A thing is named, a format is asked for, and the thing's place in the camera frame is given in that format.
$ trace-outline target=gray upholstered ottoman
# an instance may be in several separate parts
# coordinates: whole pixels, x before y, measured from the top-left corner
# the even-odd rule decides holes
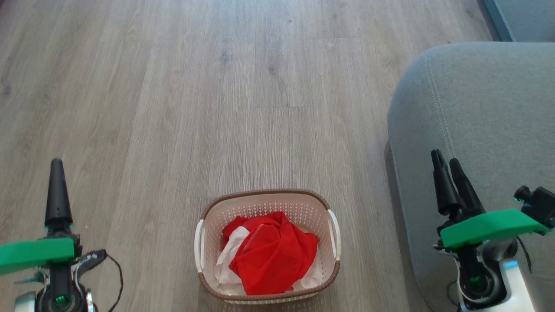
[[[555,44],[430,49],[398,83],[388,127],[416,281],[434,311],[454,312],[446,286],[455,263],[432,249],[446,217],[437,212],[430,151],[460,160],[486,210],[519,207],[512,196],[523,184],[555,190]],[[555,234],[522,239],[530,279],[555,310]]]

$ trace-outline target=red garment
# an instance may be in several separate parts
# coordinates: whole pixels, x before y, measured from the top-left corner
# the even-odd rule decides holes
[[[229,268],[243,282],[247,295],[281,294],[305,276],[316,256],[318,237],[304,233],[284,213],[235,218],[224,230],[224,240],[237,228],[249,231]]]

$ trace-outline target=green plastic part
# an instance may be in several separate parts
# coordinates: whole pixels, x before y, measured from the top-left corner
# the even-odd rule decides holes
[[[70,238],[16,241],[0,246],[0,275],[74,258]]]
[[[477,215],[441,230],[443,247],[457,249],[486,240],[508,239],[526,233],[549,233],[549,229],[517,209]]]

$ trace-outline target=beige plastic basket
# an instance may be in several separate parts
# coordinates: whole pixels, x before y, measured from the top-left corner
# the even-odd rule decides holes
[[[317,287],[275,295],[229,295],[219,290],[214,266],[221,251],[224,227],[235,217],[252,218],[284,212],[289,220],[319,237],[318,261],[322,279]],[[221,197],[204,210],[195,232],[195,263],[207,291],[232,304],[272,304],[312,297],[327,288],[339,272],[341,234],[335,214],[318,194],[307,190],[261,190]]]

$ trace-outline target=brown basket rim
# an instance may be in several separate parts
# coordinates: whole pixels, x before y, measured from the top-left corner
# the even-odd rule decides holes
[[[305,189],[265,189],[265,190],[255,190],[255,191],[248,191],[248,192],[233,193],[233,194],[229,194],[229,195],[219,197],[219,198],[213,200],[204,209],[204,212],[201,216],[201,219],[202,220],[206,219],[206,216],[208,215],[208,212],[210,212],[210,210],[214,206],[216,206],[218,203],[221,203],[225,200],[233,199],[233,198],[239,198],[239,197],[247,197],[247,196],[252,196],[252,195],[264,195],[264,194],[305,194],[305,195],[309,195],[309,196],[312,196],[312,197],[316,198],[320,203],[322,203],[322,205],[324,205],[326,210],[331,210],[327,201],[322,196],[320,196],[318,193],[312,192],[310,190],[305,190]],[[273,295],[257,295],[257,296],[224,295],[224,294],[218,293],[212,287],[210,287],[210,285],[208,285],[208,282],[206,282],[206,279],[204,278],[204,273],[199,272],[198,276],[199,276],[199,280],[200,280],[200,283],[202,284],[202,286],[212,296],[214,296],[218,299],[227,300],[227,301],[266,301],[266,300],[288,299],[288,298],[294,298],[294,297],[298,297],[298,296],[304,296],[304,295],[319,293],[322,290],[328,288],[331,285],[331,283],[334,282],[335,278],[337,277],[337,274],[339,273],[339,267],[340,267],[340,261],[336,260],[335,261],[335,266],[334,266],[334,271],[331,273],[330,278],[328,278],[327,281],[325,281],[323,284],[321,284],[317,287],[310,288],[310,289],[305,289],[305,290],[293,291],[293,292],[290,292],[290,293],[273,294]]]

